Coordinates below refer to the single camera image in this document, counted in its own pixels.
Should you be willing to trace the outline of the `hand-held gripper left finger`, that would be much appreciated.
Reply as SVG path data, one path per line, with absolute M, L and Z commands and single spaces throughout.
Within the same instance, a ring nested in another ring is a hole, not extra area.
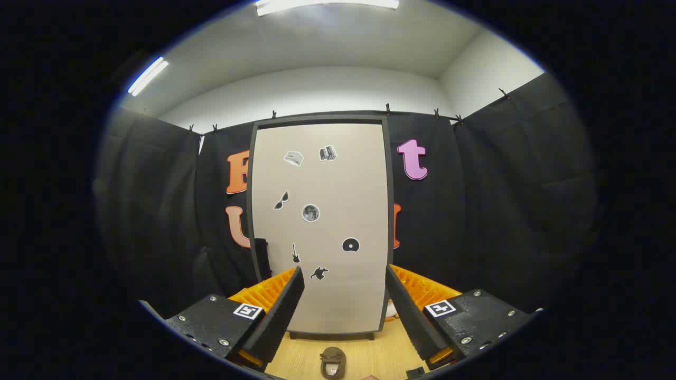
M 263 370 L 275 358 L 304 288 L 297 266 L 233 296 L 207 295 L 166 323 L 205 351 Z

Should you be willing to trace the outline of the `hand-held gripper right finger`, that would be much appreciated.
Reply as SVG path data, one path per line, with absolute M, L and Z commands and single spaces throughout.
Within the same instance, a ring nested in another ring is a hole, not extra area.
M 430 370 L 481 355 L 531 322 L 531 313 L 486 290 L 462 293 L 393 264 L 386 268 L 386 289 Z

